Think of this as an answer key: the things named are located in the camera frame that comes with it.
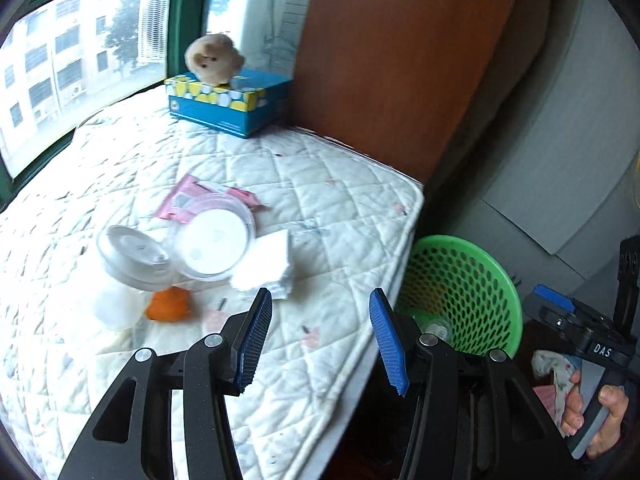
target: stuffed animal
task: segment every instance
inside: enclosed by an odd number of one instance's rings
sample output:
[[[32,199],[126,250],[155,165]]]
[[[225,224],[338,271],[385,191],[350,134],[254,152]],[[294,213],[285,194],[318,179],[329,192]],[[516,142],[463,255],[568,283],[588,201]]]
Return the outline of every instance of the stuffed animal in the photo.
[[[226,84],[240,72],[244,56],[225,34],[207,34],[190,44],[184,54],[187,68],[203,83]]]

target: green plastic basket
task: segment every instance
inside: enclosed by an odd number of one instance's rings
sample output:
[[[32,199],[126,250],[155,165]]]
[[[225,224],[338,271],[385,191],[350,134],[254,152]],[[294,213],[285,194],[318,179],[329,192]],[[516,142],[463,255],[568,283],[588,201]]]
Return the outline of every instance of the green plastic basket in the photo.
[[[501,348],[513,357],[522,336],[520,299],[507,273],[489,254],[453,236],[418,240],[398,296],[398,312],[461,352]]]

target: blue tissue box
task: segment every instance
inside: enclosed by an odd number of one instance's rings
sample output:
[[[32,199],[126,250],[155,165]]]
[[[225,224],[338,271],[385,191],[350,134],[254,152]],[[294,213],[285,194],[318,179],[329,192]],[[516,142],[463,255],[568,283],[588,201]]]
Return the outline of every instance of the blue tissue box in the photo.
[[[246,139],[284,110],[291,79],[242,70],[227,85],[211,86],[191,73],[164,81],[172,116]]]

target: white tissue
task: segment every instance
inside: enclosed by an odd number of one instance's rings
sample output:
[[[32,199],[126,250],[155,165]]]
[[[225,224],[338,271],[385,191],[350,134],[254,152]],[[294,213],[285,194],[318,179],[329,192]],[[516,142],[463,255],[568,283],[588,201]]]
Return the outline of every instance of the white tissue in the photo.
[[[234,269],[231,286],[251,297],[265,286],[274,300],[285,300],[293,284],[289,250],[286,229],[256,238]]]

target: pink packet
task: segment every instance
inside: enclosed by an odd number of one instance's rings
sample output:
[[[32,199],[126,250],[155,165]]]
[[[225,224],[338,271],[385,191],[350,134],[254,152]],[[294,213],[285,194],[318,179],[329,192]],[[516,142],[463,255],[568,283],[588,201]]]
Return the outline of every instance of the pink packet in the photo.
[[[187,173],[180,179],[180,182],[176,184],[165,199],[162,200],[154,216],[164,220],[176,220],[180,223],[188,223],[193,215],[185,211],[184,207],[187,203],[197,196],[213,193],[233,196],[244,202],[248,208],[255,208],[262,205],[258,197],[250,191],[202,181],[196,176]]]

